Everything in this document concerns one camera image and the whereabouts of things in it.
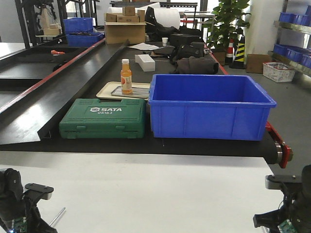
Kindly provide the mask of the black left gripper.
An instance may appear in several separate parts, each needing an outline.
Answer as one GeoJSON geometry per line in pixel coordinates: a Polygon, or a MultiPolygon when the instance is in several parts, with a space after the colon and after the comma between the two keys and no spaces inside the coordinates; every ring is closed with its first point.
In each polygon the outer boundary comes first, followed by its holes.
{"type": "Polygon", "coordinates": [[[53,187],[21,183],[20,172],[0,170],[0,226],[7,233],[56,233],[57,229],[41,218],[37,203],[48,200],[53,187]]]}

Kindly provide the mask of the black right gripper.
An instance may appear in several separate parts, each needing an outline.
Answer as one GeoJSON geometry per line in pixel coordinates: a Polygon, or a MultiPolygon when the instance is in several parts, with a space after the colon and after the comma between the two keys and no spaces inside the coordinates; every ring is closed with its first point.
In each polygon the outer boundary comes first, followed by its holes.
{"type": "Polygon", "coordinates": [[[283,200],[276,210],[255,214],[254,227],[266,233],[309,233],[311,231],[311,166],[300,176],[267,175],[267,189],[280,190],[283,200]]]}

